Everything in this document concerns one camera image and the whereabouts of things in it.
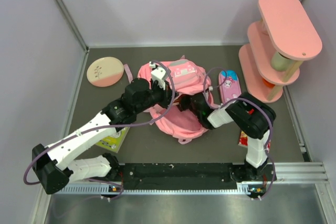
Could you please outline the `red colourful picture book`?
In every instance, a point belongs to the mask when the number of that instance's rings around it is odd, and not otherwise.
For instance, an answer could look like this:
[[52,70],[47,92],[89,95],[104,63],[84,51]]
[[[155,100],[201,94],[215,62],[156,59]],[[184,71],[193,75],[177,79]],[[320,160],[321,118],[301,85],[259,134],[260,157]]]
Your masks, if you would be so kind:
[[241,131],[238,145],[241,147],[247,147],[248,146],[247,141],[248,141],[247,134],[244,131]]

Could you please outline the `green thin booklet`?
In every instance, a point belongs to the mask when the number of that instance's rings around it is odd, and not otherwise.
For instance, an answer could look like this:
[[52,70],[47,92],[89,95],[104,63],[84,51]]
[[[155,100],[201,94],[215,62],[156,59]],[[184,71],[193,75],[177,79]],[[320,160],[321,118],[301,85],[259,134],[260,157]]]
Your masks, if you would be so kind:
[[118,153],[121,145],[129,131],[129,127],[123,128],[121,131],[114,135],[109,135],[102,140],[100,140],[98,143],[96,143],[96,146],[100,148],[104,148],[105,150]]

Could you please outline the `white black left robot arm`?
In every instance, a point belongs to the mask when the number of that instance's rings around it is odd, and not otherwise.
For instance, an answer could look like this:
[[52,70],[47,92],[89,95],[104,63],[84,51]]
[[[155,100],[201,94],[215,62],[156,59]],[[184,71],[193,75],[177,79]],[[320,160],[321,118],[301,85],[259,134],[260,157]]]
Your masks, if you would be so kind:
[[168,109],[176,95],[172,81],[136,78],[126,86],[120,98],[110,102],[67,138],[48,146],[35,146],[32,168],[45,192],[54,194],[68,183],[83,179],[116,179],[120,165],[114,155],[104,153],[91,159],[77,157],[103,138],[135,126],[136,116],[145,110],[157,104]]

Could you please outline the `pink student backpack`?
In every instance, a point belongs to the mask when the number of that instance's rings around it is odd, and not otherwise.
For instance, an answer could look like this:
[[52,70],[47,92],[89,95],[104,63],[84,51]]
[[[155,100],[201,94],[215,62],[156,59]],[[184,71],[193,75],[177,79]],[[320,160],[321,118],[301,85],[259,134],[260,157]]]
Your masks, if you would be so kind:
[[197,116],[187,108],[184,111],[179,109],[178,103],[185,101],[193,95],[200,95],[204,98],[203,91],[209,88],[212,83],[206,76],[203,67],[197,66],[194,62],[181,57],[176,61],[162,62],[170,71],[174,82],[175,101],[168,112],[159,105],[155,105],[145,110],[152,119],[157,119],[160,115],[165,116],[155,121],[157,127],[164,133],[178,139],[180,144],[187,144],[193,139],[202,136],[209,130],[208,126],[203,126]]

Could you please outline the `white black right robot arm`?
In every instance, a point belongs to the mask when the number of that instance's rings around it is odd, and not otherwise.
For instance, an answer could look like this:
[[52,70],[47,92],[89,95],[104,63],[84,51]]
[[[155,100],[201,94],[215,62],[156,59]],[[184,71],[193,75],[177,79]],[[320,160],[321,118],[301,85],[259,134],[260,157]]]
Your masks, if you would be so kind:
[[182,95],[177,107],[180,111],[191,111],[208,130],[234,122],[247,135],[246,158],[242,166],[231,168],[232,180],[257,180],[264,174],[269,160],[268,144],[276,118],[271,107],[248,92],[218,107],[209,105],[201,93]]

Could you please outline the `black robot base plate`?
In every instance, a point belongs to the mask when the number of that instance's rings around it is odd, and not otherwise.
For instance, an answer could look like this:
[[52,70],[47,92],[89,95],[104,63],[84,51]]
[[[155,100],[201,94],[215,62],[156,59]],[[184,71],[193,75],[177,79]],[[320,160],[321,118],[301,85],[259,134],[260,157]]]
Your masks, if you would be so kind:
[[[126,163],[113,172],[114,178],[95,179],[121,182],[126,190],[216,190],[235,189],[237,182],[232,180],[230,170],[243,164],[233,163]],[[270,182],[274,176],[271,164],[263,170],[257,180],[243,182]]]

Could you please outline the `pink cartoon pencil case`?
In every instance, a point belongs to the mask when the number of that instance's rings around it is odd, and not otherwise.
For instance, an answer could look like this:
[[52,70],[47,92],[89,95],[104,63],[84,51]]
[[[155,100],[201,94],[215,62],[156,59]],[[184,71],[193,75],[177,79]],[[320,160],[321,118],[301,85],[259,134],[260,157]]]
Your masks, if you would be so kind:
[[220,84],[219,90],[222,103],[226,103],[241,95],[239,78],[235,71],[221,71],[218,76],[218,82]]

